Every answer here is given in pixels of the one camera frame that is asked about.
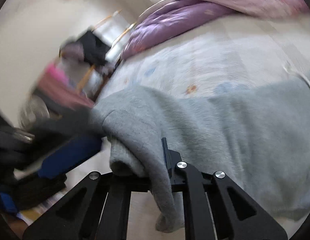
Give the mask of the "floral bed sheet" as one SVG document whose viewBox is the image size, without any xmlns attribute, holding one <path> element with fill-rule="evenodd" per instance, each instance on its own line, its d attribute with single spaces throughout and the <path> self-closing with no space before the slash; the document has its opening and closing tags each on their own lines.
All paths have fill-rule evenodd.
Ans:
<svg viewBox="0 0 310 240">
<path fill-rule="evenodd" d="M 131 86 L 177 98 L 252 88 L 310 71 L 310 15 L 282 21 L 219 18 L 123 61 L 100 98 Z"/>
</svg>

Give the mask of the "grey sweater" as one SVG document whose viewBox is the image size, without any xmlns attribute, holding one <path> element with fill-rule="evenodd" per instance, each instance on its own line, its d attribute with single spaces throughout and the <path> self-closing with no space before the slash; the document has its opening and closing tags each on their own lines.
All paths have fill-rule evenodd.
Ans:
<svg viewBox="0 0 310 240">
<path fill-rule="evenodd" d="M 93 129 L 111 143 L 112 171 L 148 176 L 161 211 L 156 229 L 184 225 L 169 187 L 162 139 L 205 173 L 224 171 L 275 217 L 310 209 L 310 73 L 254 89 L 176 99 L 136 86 L 92 109 Z"/>
</svg>

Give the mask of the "pink towel on rack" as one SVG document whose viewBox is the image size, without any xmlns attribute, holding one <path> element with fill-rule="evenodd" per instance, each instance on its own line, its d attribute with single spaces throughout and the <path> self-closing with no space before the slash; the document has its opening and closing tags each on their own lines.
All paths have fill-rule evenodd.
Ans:
<svg viewBox="0 0 310 240">
<path fill-rule="evenodd" d="M 75 88 L 70 86 L 69 81 L 70 79 L 65 72 L 56 67 L 54 62 L 51 62 L 37 82 L 37 88 L 63 107 L 70 109 L 79 106 L 94 107 L 94 102 L 87 98 L 86 95 L 79 94 Z"/>
</svg>

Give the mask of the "purple floral quilt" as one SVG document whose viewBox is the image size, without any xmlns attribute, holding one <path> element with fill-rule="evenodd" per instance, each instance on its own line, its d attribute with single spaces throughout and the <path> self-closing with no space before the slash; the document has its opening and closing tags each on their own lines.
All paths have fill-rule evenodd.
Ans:
<svg viewBox="0 0 310 240">
<path fill-rule="evenodd" d="M 126 60 L 210 21 L 234 13 L 265 19 L 309 12 L 304 0 L 161 0 L 146 9 L 121 53 Z"/>
</svg>

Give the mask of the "dark jacket on rack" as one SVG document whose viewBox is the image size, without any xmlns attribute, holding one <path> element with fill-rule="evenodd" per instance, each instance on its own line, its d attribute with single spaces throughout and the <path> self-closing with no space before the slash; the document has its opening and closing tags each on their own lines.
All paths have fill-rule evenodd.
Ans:
<svg viewBox="0 0 310 240">
<path fill-rule="evenodd" d="M 111 47 L 88 30 L 79 38 L 67 40 L 59 49 L 59 55 L 90 66 L 103 67 L 108 64 L 106 55 Z"/>
</svg>

